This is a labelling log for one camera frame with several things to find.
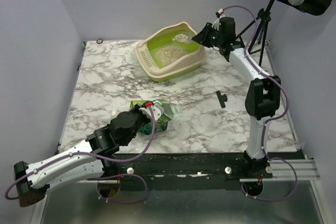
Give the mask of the clear plastic litter scoop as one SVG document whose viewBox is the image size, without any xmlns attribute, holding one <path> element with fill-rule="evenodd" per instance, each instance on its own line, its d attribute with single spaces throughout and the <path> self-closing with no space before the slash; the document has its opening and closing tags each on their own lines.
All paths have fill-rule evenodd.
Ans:
<svg viewBox="0 0 336 224">
<path fill-rule="evenodd" d="M 194 36 L 195 35 L 189 31 L 181 30 L 181 31 L 178 31 L 177 34 L 172 37 L 172 41 L 179 42 L 182 44 L 189 44 L 192 42 L 192 38 Z"/>
</svg>

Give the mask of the green cat litter bag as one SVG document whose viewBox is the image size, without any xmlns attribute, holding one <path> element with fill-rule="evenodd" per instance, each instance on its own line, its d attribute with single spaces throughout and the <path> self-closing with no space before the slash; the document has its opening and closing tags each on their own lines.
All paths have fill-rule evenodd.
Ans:
<svg viewBox="0 0 336 224">
<path fill-rule="evenodd" d="M 170 102 L 164 99 L 155 99 L 151 101 L 153 103 L 153 113 L 155 116 L 155 133 L 164 132 L 167 130 L 169 121 L 175 119 L 179 115 L 179 105 L 174 102 Z M 130 102 L 130 110 L 135 105 L 144 105 L 147 102 L 145 100 L 132 100 Z M 145 135 L 151 135 L 152 122 L 142 126 L 139 132 Z"/>
</svg>

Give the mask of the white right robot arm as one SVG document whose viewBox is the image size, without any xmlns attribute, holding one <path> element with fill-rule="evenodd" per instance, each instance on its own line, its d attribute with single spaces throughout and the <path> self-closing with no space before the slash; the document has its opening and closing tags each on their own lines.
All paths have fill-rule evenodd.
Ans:
<svg viewBox="0 0 336 224">
<path fill-rule="evenodd" d="M 236 23 L 231 17 L 222 17 L 216 25 L 207 23 L 192 41 L 207 47 L 218 48 L 219 53 L 231 63 L 248 82 L 245 109 L 250 116 L 250 134 L 244 158 L 234 175 L 255 177 L 267 167 L 267 133 L 269 120 L 280 107 L 280 79 L 258 66 L 242 42 L 236 39 Z"/>
</svg>

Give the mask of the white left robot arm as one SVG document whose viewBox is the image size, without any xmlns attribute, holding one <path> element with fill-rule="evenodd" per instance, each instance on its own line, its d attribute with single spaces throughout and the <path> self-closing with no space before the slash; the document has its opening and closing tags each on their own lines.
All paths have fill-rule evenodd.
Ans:
<svg viewBox="0 0 336 224">
<path fill-rule="evenodd" d="M 14 165 L 20 207 L 28 207 L 62 185 L 84 179 L 112 179 L 118 159 L 111 154 L 127 146 L 139 129 L 149 123 L 155 126 L 164 114 L 161 105 L 147 101 L 130 111 L 119 113 L 105 127 L 95 130 L 70 149 L 40 162 L 18 162 Z"/>
</svg>

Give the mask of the clean litter pile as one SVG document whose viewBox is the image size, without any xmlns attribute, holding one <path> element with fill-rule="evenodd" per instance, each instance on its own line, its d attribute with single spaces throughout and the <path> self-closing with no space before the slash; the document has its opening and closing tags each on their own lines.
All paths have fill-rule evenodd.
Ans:
<svg viewBox="0 0 336 224">
<path fill-rule="evenodd" d="M 162 66 L 166 67 L 187 54 L 188 52 L 182 47 L 172 44 L 159 48 L 155 52 L 155 57 L 161 62 Z"/>
</svg>

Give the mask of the green and beige litter box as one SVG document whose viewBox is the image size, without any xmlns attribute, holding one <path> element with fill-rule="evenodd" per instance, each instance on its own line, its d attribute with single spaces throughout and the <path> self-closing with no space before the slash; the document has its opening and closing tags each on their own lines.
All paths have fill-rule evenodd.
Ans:
<svg viewBox="0 0 336 224">
<path fill-rule="evenodd" d="M 166 81 L 198 68 L 205 61 L 205 48 L 191 40 L 195 35 L 187 22 L 167 26 L 139 42 L 135 54 L 153 81 Z"/>
</svg>

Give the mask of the black tripod stand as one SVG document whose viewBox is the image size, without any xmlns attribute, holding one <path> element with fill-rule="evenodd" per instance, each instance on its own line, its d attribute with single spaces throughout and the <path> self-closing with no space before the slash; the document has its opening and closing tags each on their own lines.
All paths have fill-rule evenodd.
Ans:
<svg viewBox="0 0 336 224">
<path fill-rule="evenodd" d="M 255 54 L 257 52 L 260 53 L 258 64 L 257 65 L 255 63 L 252 64 L 252 66 L 254 68 L 256 68 L 256 67 L 261 68 L 261 65 L 262 65 L 263 54 L 264 54 L 265 43 L 266 43 L 266 36 L 267 36 L 268 23 L 271 21 L 270 10 L 271 10 L 274 2 L 275 2 L 275 0 L 270 0 L 268 2 L 267 7 L 265 9 L 263 9 L 263 8 L 260 9 L 257 15 L 255 15 L 247 7 L 239 6 L 239 5 L 231 5 L 231 6 L 224 7 L 222 9 L 222 11 L 220 12 L 220 14 L 224 14 L 225 11 L 228 10 L 228 9 L 240 8 L 240 9 L 244 9 L 244 10 L 248 11 L 251 14 L 251 16 L 253 18 L 253 21 L 247 27 L 245 27 L 236 37 L 238 39 L 241 39 L 242 34 L 245 33 L 252 25 L 256 26 L 255 31 L 253 32 L 253 36 L 245 44 L 246 54 L 251 59 L 253 59 L 252 58 L 253 54 Z M 261 43 L 261 49 L 253 51 L 253 48 L 254 48 L 256 42 Z"/>
</svg>

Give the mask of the black mounting rail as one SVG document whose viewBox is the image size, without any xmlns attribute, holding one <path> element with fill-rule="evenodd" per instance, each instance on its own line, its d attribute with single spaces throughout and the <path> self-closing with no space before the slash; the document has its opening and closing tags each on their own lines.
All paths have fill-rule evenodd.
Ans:
<svg viewBox="0 0 336 224">
<path fill-rule="evenodd" d="M 238 171 L 243 153 L 170 153 L 144 154 L 129 161 L 130 154 L 115 154 L 122 163 L 103 161 L 103 178 L 121 175 L 123 191 L 148 190 L 239 190 L 240 180 L 257 182 L 272 178 L 266 171 L 253 177 L 240 177 Z"/>
</svg>

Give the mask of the black T-shaped bracket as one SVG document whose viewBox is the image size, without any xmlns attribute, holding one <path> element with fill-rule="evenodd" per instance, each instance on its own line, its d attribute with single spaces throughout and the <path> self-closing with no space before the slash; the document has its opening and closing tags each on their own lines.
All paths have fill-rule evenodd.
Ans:
<svg viewBox="0 0 336 224">
<path fill-rule="evenodd" d="M 221 108 L 226 108 L 226 102 L 228 101 L 228 97 L 226 94 L 221 94 L 221 92 L 218 90 L 216 91 L 216 95 L 218 98 L 218 101 L 220 103 Z"/>
</svg>

